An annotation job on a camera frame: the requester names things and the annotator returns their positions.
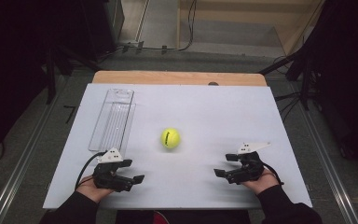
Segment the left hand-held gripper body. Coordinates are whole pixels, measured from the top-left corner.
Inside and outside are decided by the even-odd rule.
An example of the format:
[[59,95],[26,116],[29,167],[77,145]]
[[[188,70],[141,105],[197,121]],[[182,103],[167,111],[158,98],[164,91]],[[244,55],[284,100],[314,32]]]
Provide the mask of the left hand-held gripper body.
[[116,148],[97,153],[97,166],[92,174],[98,189],[112,189],[113,191],[130,191],[134,185],[132,178],[117,174],[117,164],[125,159]]

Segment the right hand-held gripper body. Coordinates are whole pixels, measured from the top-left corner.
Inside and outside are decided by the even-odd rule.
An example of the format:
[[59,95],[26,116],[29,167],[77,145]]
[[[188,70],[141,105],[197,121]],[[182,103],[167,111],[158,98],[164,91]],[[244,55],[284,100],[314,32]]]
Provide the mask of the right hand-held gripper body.
[[241,168],[232,171],[227,171],[229,184],[240,184],[246,181],[257,180],[264,171],[264,162],[261,161],[257,151],[261,148],[269,147],[270,142],[267,143],[243,143],[238,149],[237,155]]

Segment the person's right hand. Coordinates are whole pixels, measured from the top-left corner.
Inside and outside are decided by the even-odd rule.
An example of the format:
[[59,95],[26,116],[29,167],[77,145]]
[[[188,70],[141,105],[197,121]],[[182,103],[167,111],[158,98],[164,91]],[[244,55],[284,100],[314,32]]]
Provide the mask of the person's right hand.
[[266,189],[278,186],[279,181],[277,180],[275,174],[273,174],[270,170],[265,169],[257,180],[242,182],[242,184],[246,188],[250,189],[254,194],[258,195]]

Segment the person's left hand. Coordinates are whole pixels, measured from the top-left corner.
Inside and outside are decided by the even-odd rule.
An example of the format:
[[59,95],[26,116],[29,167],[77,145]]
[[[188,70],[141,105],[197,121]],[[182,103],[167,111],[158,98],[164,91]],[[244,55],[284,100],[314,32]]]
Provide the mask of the person's left hand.
[[76,191],[88,197],[95,203],[99,203],[103,198],[113,193],[112,189],[98,189],[91,175],[85,176],[80,180],[80,184],[76,187]]

